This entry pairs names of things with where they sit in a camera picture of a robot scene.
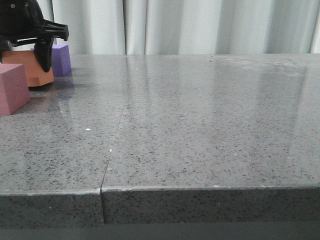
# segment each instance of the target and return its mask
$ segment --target orange foam block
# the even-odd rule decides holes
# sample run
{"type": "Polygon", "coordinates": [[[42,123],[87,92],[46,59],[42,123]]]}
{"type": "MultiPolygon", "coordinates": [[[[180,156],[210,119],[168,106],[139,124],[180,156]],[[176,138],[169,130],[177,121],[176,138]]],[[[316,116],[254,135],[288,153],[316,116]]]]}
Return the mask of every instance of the orange foam block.
{"type": "Polygon", "coordinates": [[[11,115],[31,99],[25,67],[0,64],[0,115],[11,115]]]}
{"type": "Polygon", "coordinates": [[[52,68],[49,72],[44,72],[35,57],[34,51],[4,51],[2,62],[4,64],[23,64],[29,87],[42,86],[55,80],[52,68]]]}

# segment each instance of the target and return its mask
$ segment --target white curtain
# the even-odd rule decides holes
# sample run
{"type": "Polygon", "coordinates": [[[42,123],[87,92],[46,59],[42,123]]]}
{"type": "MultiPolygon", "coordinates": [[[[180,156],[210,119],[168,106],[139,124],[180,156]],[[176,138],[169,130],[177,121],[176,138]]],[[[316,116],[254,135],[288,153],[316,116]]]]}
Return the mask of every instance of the white curtain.
{"type": "Polygon", "coordinates": [[[45,18],[68,24],[71,53],[320,53],[320,0],[38,2],[45,18]]]}

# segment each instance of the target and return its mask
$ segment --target gray granite countertop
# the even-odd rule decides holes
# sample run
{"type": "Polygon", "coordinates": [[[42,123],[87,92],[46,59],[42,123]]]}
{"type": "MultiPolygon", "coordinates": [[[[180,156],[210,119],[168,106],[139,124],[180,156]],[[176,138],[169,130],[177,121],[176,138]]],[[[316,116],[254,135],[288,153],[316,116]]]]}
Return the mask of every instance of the gray granite countertop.
{"type": "Polygon", "coordinates": [[[320,219],[320,55],[75,55],[30,91],[0,228],[320,219]]]}

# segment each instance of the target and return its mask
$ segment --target foam block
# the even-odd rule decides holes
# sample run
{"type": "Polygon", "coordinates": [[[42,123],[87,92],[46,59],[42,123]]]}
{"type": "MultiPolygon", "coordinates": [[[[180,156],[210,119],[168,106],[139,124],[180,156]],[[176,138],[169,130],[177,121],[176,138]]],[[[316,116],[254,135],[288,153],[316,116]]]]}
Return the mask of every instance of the foam block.
{"type": "Polygon", "coordinates": [[[0,64],[0,115],[11,115],[31,99],[25,67],[0,64]]]}
{"type": "Polygon", "coordinates": [[[54,44],[52,47],[52,69],[54,76],[65,76],[71,71],[68,44],[54,44]]]}
{"type": "Polygon", "coordinates": [[[29,87],[42,86],[55,80],[52,68],[49,72],[44,72],[36,60],[34,51],[4,51],[2,62],[4,64],[24,64],[29,87]]]}

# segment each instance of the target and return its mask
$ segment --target pink foam block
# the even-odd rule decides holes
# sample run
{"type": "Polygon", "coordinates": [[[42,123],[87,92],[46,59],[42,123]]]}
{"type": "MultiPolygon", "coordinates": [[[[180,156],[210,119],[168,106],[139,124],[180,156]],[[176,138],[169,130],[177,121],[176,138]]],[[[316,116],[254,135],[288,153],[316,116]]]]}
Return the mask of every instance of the pink foam block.
{"type": "Polygon", "coordinates": [[[0,115],[11,115],[31,99],[23,64],[0,64],[0,115]]]}

